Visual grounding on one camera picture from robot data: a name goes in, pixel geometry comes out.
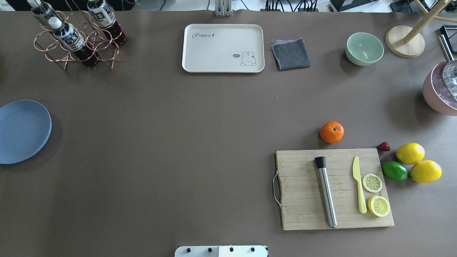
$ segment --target round wooden base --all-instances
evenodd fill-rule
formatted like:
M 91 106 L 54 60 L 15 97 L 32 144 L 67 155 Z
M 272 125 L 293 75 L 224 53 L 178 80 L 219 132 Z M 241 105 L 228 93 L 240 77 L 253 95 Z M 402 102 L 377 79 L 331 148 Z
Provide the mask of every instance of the round wooden base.
M 403 39 L 411 30 L 413 28 L 408 26 L 396 26 L 387 31 L 386 44 L 396 55 L 414 58 L 424 51 L 425 40 L 420 33 L 417 33 L 407 44 L 403 43 Z

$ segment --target green bowl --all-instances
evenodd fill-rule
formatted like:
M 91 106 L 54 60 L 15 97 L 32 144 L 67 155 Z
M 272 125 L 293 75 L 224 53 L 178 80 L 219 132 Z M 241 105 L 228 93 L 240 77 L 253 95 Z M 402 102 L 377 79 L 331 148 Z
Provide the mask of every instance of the green bowl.
M 383 55 L 383 44 L 372 34 L 358 32 L 347 39 L 346 56 L 353 64 L 367 66 L 379 61 Z

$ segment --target gray cloth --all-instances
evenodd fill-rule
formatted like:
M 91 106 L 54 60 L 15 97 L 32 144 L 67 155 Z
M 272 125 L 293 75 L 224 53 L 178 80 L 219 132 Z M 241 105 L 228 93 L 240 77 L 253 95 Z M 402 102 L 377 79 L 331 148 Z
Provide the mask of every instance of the gray cloth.
M 276 40 L 271 45 L 279 70 L 307 68 L 311 66 L 303 38 Z

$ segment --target knife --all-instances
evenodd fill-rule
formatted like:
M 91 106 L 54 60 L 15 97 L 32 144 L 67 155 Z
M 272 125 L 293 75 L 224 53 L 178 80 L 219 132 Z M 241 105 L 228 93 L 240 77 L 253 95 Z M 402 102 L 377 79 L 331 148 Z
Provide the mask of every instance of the knife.
M 332 190 L 330 189 L 329 176 L 325 167 L 325 156 L 316 157 L 316 166 L 319 171 L 319 180 L 324 195 L 325 211 L 327 213 L 327 221 L 332 229 L 338 226 L 336 221 L 335 207 L 333 206 Z
M 367 204 L 365 203 L 365 196 L 363 195 L 362 181 L 360 179 L 360 166 L 359 166 L 359 157 L 354 157 L 354 162 L 352 163 L 352 176 L 357 181 L 357 194 L 359 201 L 359 211 L 361 213 L 367 212 Z

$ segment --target plate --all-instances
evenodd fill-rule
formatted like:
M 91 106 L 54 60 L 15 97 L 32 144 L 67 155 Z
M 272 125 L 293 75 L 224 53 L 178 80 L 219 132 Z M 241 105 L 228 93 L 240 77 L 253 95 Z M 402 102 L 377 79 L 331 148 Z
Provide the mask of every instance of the plate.
M 32 100 L 11 102 L 0 108 L 0 164 L 34 156 L 51 134 L 51 116 Z
M 190 24 L 184 30 L 181 65 L 187 72 L 261 72 L 265 66 L 262 28 Z

